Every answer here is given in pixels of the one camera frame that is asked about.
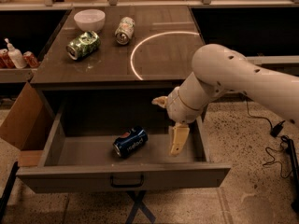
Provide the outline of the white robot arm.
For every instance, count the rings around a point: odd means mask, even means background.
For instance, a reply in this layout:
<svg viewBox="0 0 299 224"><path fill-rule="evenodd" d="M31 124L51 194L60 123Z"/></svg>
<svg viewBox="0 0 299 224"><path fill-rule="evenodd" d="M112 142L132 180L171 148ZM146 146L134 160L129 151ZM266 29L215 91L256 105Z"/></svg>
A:
<svg viewBox="0 0 299 224"><path fill-rule="evenodd" d="M175 122L170 154L187 141L189 125L227 91L239 91L299 127L299 77L250 63L241 53L218 44L204 45L192 57L192 72L168 95L152 100Z"/></svg>

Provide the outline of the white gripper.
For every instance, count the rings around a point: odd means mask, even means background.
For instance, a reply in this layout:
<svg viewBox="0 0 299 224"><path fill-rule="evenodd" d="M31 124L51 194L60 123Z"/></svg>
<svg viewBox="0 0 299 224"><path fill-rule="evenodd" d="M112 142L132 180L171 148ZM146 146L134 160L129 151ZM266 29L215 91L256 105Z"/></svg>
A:
<svg viewBox="0 0 299 224"><path fill-rule="evenodd" d="M166 108L168 117L176 122L170 128L170 154L177 156L184 148L190 132L190 128L186 124L193 123L201 115L201 110L187 107L179 97L178 87L175 87L167 97L156 97L151 103L161 108Z"/></svg>

